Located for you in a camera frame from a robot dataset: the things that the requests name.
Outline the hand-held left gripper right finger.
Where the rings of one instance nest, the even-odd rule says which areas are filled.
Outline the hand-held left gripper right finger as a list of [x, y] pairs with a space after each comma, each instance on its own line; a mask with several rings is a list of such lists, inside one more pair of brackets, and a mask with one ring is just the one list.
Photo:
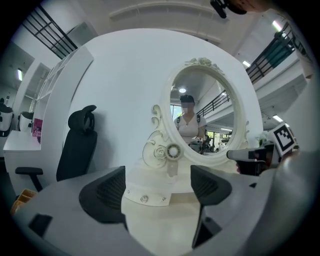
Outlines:
[[225, 200], [232, 192], [232, 185], [200, 165], [190, 166], [190, 181], [200, 204], [197, 227], [192, 241], [192, 247], [197, 248], [222, 230], [212, 217], [207, 216], [204, 208], [216, 206]]

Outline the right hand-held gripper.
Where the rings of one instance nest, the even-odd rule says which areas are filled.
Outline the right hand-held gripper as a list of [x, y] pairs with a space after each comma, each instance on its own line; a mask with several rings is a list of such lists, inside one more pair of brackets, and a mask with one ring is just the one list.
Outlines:
[[228, 150], [226, 157], [236, 161], [239, 174], [259, 176], [266, 169], [266, 164], [269, 168], [277, 168], [292, 156], [297, 142], [290, 127], [283, 122], [268, 132], [266, 142], [262, 145], [266, 149], [266, 163], [257, 161], [265, 152], [263, 147]]

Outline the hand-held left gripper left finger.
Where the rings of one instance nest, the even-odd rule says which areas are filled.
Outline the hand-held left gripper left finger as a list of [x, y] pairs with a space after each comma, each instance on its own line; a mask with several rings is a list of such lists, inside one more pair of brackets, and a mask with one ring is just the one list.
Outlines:
[[87, 182], [80, 190], [81, 208], [101, 224], [122, 224], [128, 228], [122, 213], [122, 199], [126, 191], [126, 167], [120, 166]]

